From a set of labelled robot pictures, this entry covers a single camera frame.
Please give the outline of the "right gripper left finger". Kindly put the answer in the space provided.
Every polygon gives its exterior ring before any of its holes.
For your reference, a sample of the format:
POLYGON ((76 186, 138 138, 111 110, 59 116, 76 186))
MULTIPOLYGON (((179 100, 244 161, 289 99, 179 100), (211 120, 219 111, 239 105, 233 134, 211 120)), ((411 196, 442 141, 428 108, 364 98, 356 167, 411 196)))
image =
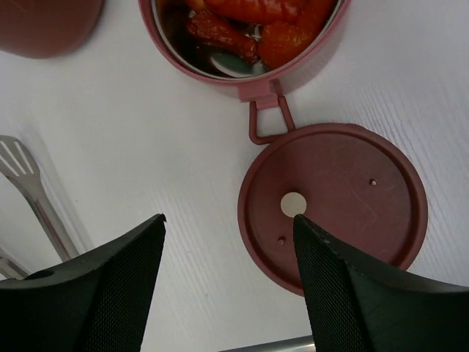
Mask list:
POLYGON ((165 222, 156 214, 74 259, 1 281, 1 350, 140 351, 165 222))

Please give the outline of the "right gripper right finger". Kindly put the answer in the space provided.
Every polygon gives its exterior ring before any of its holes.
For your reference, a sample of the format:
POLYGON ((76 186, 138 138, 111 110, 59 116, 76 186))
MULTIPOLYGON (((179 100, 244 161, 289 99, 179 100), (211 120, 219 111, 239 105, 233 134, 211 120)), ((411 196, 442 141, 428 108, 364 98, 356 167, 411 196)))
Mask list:
POLYGON ((317 351, 467 351, 468 288, 384 263, 305 216, 295 254, 317 351))

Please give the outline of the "metal tongs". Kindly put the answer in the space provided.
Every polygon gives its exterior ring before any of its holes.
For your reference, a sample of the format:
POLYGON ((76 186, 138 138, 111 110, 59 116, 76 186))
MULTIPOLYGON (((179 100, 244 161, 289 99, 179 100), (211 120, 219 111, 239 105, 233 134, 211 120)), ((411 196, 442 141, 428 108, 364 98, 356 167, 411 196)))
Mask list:
POLYGON ((45 192, 39 165, 13 136, 1 136, 1 173, 23 195, 59 258, 65 262, 78 257, 77 246, 45 192))

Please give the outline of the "orange carrot food piece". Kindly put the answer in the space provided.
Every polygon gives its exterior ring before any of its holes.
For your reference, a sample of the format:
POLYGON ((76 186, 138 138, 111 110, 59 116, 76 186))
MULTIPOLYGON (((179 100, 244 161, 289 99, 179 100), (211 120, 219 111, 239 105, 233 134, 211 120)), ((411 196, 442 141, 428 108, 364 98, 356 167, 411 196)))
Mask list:
POLYGON ((318 31, 285 22, 266 25, 262 30, 257 54, 269 70, 292 61, 316 39, 318 31))

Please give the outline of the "red sausage food piece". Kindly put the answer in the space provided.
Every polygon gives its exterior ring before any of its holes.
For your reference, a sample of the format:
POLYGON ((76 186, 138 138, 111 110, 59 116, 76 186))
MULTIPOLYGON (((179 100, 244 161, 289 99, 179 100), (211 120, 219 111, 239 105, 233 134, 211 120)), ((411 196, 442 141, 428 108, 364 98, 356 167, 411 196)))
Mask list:
POLYGON ((190 35, 226 49, 250 64, 261 60, 257 46, 266 25, 285 22, 316 29, 319 35, 336 6, 335 1, 328 0, 187 1, 186 4, 194 11, 194 16, 186 22, 190 35))

